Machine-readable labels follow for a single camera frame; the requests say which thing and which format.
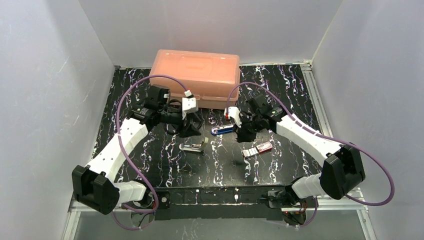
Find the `red white staple box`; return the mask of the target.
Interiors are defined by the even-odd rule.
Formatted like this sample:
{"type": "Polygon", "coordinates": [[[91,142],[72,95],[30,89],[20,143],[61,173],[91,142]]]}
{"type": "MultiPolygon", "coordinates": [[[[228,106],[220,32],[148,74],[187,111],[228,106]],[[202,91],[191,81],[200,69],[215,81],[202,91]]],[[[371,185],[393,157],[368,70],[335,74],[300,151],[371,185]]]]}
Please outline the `red white staple box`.
{"type": "Polygon", "coordinates": [[[273,149],[272,144],[268,141],[259,145],[256,145],[249,149],[243,149],[241,154],[244,158],[250,158],[256,155],[260,155],[266,152],[269,152],[273,149]]]}

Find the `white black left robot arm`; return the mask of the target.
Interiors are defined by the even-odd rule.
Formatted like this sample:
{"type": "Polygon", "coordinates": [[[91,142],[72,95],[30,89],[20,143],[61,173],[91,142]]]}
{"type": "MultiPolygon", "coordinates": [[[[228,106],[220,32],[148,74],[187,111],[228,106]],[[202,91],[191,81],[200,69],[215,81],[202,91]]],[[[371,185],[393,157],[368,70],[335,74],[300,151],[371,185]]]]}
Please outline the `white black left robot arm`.
{"type": "Polygon", "coordinates": [[[167,133],[180,138],[201,135],[198,104],[191,91],[186,90],[181,100],[170,97],[169,88],[152,85],[147,97],[131,108],[103,150],[85,166],[73,169],[73,195],[77,202],[108,215],[119,204],[142,201],[145,194],[153,193],[153,186],[144,178],[120,183],[114,180],[129,153],[157,125],[172,126],[174,130],[167,133]]]}

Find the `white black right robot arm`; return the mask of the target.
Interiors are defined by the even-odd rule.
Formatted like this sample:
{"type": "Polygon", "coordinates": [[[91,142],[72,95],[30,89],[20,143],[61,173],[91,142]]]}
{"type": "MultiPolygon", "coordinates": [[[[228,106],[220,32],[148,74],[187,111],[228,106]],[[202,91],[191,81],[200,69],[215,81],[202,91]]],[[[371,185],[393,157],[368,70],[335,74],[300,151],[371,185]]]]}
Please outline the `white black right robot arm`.
{"type": "Polygon", "coordinates": [[[356,148],[327,139],[286,109],[269,104],[262,94],[247,104],[249,111],[236,106],[225,110],[226,120],[235,122],[237,142],[252,142],[258,132],[269,130],[295,143],[321,166],[320,173],[298,177],[284,187],[282,194],[287,201],[322,195],[339,200],[365,180],[361,154],[356,148]]]}

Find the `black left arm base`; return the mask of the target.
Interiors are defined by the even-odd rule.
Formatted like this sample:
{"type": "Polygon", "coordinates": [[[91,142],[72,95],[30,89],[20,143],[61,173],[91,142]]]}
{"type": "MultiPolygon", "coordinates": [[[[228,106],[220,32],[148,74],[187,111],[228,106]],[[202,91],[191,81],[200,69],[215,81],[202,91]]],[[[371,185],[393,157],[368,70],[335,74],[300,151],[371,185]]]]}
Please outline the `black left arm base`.
{"type": "Polygon", "coordinates": [[[157,206],[158,210],[168,209],[170,207],[171,194],[168,191],[159,190],[156,192],[158,203],[155,202],[153,194],[148,190],[142,200],[130,201],[126,203],[131,208],[149,210],[157,206]]]}

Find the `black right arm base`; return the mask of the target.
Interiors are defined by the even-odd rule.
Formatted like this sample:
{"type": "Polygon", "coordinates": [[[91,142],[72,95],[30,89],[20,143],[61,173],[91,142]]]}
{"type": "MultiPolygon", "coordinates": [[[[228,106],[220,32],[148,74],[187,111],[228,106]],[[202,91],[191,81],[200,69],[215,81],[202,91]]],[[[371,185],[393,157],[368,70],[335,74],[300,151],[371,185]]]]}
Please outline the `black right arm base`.
{"type": "Polygon", "coordinates": [[[285,190],[270,190],[265,198],[271,209],[294,209],[295,212],[303,212],[307,209],[314,209],[317,206],[313,197],[297,198],[285,190]]]}

